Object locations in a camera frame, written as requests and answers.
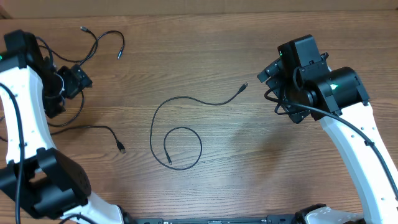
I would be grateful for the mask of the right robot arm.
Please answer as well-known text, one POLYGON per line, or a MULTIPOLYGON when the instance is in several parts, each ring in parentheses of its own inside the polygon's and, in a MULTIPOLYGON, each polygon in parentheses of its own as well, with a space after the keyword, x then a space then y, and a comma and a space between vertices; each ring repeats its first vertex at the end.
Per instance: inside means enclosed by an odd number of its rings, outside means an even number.
POLYGON ((373 115, 370 97, 350 67, 333 70, 312 35, 278 47, 278 58, 258 79, 275 113, 294 123, 318 121, 336 146, 358 193, 362 213, 316 204, 295 213, 292 223, 396 223, 397 168, 373 115))

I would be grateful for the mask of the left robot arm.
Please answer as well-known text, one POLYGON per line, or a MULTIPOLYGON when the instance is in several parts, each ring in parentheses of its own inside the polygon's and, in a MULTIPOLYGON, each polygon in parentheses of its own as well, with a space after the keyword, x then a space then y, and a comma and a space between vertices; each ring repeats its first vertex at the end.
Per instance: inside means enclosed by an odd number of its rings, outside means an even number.
POLYGON ((48 119, 64 111, 65 100, 92 82, 80 64, 57 68, 43 57, 43 40, 15 30, 4 36, 1 101, 7 128, 6 166, 1 190, 15 212, 32 218, 77 223, 132 223, 120 206, 95 194, 84 169, 55 146, 48 119))

